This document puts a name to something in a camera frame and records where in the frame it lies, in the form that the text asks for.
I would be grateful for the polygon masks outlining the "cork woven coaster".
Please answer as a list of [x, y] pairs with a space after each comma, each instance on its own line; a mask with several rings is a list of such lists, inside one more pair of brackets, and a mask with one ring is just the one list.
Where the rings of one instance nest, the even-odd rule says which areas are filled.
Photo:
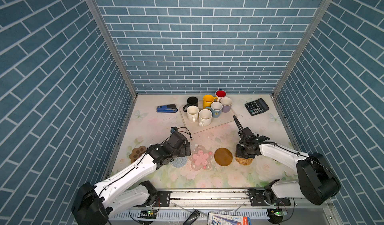
[[244, 159], [244, 158], [238, 158], [238, 157], [235, 157], [235, 159], [237, 163], [239, 163], [242, 166], [249, 166], [253, 162], [253, 159]]

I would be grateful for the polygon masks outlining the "grey blue woven coaster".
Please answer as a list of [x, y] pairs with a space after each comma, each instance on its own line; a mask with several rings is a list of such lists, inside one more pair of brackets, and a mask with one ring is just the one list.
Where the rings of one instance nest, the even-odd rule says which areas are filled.
[[187, 157], [179, 157], [179, 158], [175, 158], [172, 162], [171, 162], [171, 165], [175, 168], [182, 168], [184, 167], [188, 162], [188, 158]]

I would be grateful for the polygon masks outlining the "pink flower coaster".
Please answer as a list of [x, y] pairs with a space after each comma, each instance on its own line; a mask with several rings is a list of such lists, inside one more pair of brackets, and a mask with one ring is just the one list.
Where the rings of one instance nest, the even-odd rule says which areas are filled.
[[204, 146], [197, 145], [189, 157], [192, 170], [210, 170], [213, 158], [214, 153], [212, 151], [207, 150]]

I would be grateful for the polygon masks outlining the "brown round coaster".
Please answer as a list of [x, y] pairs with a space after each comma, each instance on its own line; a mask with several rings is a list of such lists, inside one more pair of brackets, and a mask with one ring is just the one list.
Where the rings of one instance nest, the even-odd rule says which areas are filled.
[[219, 166], [227, 167], [232, 163], [233, 155], [230, 150], [219, 148], [215, 151], [214, 159]]

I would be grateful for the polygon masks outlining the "paw print coaster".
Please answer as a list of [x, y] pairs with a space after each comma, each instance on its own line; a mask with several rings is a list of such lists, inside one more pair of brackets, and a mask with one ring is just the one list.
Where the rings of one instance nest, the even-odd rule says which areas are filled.
[[134, 148], [132, 150], [132, 152], [128, 156], [128, 158], [130, 159], [131, 163], [135, 162], [143, 154], [145, 154], [146, 150], [147, 150], [147, 147], [145, 147], [145, 146], [140, 146], [140, 147]]

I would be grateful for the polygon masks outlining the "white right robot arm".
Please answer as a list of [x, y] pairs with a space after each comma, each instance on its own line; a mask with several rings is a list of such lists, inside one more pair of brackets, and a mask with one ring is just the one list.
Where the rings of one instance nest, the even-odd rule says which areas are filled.
[[249, 128], [240, 127], [238, 135], [237, 158], [268, 157], [292, 169], [298, 176], [296, 180], [277, 179], [266, 185], [263, 193], [266, 204], [275, 206], [285, 198], [305, 198], [319, 206], [340, 191], [340, 180], [323, 155], [283, 147], [268, 137], [252, 133]]

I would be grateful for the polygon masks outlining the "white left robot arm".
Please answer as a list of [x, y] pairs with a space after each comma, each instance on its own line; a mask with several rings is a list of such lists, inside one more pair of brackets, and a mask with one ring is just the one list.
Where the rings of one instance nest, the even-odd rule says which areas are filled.
[[168, 165], [175, 158], [189, 157], [189, 140], [173, 132], [160, 144], [150, 145], [131, 165], [95, 185], [83, 184], [71, 212], [79, 225], [107, 225], [110, 217], [135, 206], [153, 207], [160, 203], [157, 189], [141, 179]]

